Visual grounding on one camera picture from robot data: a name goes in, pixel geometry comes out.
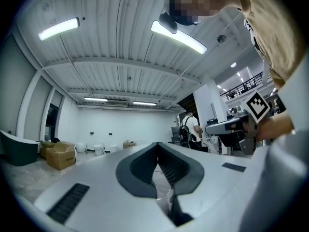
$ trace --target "cardboard box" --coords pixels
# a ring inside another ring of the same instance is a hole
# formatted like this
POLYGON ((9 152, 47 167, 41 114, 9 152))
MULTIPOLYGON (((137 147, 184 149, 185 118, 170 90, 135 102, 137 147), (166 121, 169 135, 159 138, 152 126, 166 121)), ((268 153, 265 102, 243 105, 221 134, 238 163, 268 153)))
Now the cardboard box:
POLYGON ((46 159, 46 149, 53 148, 56 143, 40 141, 40 156, 46 159))
POLYGON ((46 149, 47 164, 58 170, 75 163, 75 148, 71 143, 58 142, 53 148, 46 149))
POLYGON ((133 147, 133 146, 136 146, 136 142, 132 142, 132 143, 125 143, 124 142, 124 149, 130 148, 130 147, 133 147))

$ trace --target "fluorescent ceiling light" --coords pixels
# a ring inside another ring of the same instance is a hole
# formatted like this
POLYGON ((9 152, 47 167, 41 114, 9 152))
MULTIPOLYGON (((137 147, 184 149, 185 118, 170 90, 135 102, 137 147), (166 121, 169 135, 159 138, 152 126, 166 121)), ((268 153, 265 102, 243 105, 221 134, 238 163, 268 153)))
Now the fluorescent ceiling light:
POLYGON ((136 105, 146 105, 146 106, 156 106, 156 103, 142 102, 142 101, 134 101, 133 104, 136 104, 136 105))
POLYGON ((78 21, 78 18, 74 18, 68 21, 61 22, 57 25, 52 26, 49 29, 44 30, 42 33, 39 33, 39 38, 41 41, 43 41, 55 34, 58 34, 58 33, 61 33, 61 32, 64 32, 70 29, 75 29, 77 27, 79 27, 79 21, 78 21))
POLYGON ((107 102, 107 99, 95 98, 95 97, 84 97, 86 101, 95 101, 95 102, 107 102))
POLYGON ((208 50, 206 46, 204 46, 197 40, 193 39, 191 36, 185 34, 184 32, 181 32, 180 30, 178 30, 177 33, 171 33, 164 26, 162 26, 158 21, 153 22, 153 25, 151 26, 151 31, 163 34, 183 44, 186 44, 187 46, 198 51, 200 54, 204 54, 208 50))

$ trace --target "black rectangular slot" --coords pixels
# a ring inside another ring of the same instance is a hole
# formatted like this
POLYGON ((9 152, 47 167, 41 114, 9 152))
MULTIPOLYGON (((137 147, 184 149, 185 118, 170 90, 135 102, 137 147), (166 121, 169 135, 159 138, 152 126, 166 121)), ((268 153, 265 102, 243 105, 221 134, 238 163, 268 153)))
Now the black rectangular slot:
POLYGON ((239 172, 242 172, 242 173, 245 172, 245 169, 246 169, 246 167, 227 163, 227 162, 225 164, 223 164, 222 167, 233 169, 233 170, 236 170, 236 171, 239 171, 239 172))
POLYGON ((75 184, 47 214, 57 222, 64 224, 88 190, 89 186, 75 184))

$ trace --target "corrugated metal ceiling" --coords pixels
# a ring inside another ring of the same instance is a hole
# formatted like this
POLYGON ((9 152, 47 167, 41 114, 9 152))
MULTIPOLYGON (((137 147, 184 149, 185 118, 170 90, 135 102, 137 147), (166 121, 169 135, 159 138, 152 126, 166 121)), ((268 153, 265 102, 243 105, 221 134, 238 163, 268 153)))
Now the corrugated metal ceiling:
POLYGON ((134 100, 157 101, 163 94, 162 99, 175 100, 202 82, 203 75, 214 77, 252 47, 243 17, 236 9, 226 9, 196 27, 179 26, 208 48, 204 55, 151 32, 163 1, 31 0, 16 20, 32 52, 43 66, 50 67, 46 71, 80 102, 84 102, 84 94, 76 94, 76 90, 86 90, 86 86, 101 97, 118 92, 127 100, 134 94, 145 95, 134 100), (59 35, 42 42, 38 37, 44 29, 75 17, 80 20, 79 28, 61 36, 76 69, 67 61, 59 35), (216 40, 220 34, 227 36, 223 44, 216 40), (110 61, 111 58, 133 61, 110 61), (186 75, 177 79, 188 66, 186 75))

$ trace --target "floor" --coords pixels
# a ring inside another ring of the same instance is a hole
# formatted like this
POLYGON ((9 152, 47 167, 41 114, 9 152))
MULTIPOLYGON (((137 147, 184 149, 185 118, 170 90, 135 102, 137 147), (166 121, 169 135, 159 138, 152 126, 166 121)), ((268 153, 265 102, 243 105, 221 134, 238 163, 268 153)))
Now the floor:
MULTIPOLYGON (((62 171, 50 167, 47 165, 46 160, 41 157, 38 157, 36 162, 21 167, 13 166, 3 161, 3 170, 13 190, 33 203, 42 192, 55 183, 61 176, 94 157, 96 156, 91 151, 87 154, 77 153, 76 164, 62 171)), ((170 185, 159 166, 154 171, 153 181, 157 189, 156 202, 163 212, 167 214, 169 207, 166 196, 170 185)))

